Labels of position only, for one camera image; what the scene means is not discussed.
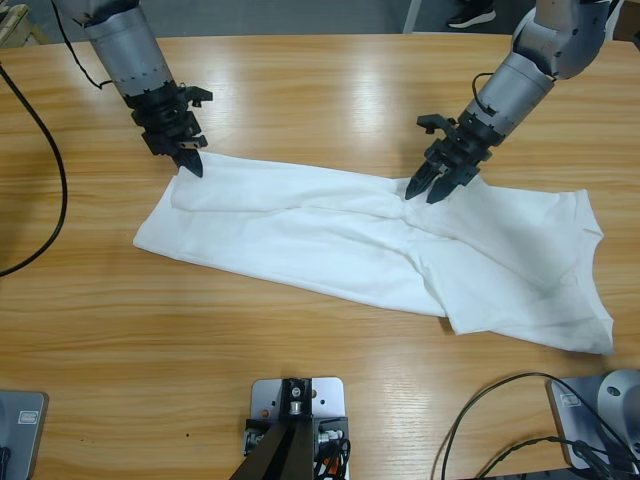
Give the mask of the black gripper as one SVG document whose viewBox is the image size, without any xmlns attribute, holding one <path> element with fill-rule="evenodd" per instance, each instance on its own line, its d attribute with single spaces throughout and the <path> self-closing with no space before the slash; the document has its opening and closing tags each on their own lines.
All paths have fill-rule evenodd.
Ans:
<svg viewBox="0 0 640 480">
<path fill-rule="evenodd" d="M 448 197 L 458 186 L 467 185 L 486 161 L 489 149 L 498 146 L 503 136 L 476 113 L 463 112 L 457 120 L 439 114 L 425 116 L 425 131 L 445 133 L 425 152 L 425 162 L 411 177 L 405 199 L 423 193 L 433 183 L 426 202 L 435 204 Z"/>
<path fill-rule="evenodd" d="M 203 176 L 196 149 L 205 147 L 207 140 L 190 107 L 200 108 L 207 101 L 205 89 L 166 82 L 140 95 L 125 96 L 124 101 L 134 122 L 144 129 L 142 137 L 152 154 L 172 156 L 178 168 Z"/>
</svg>

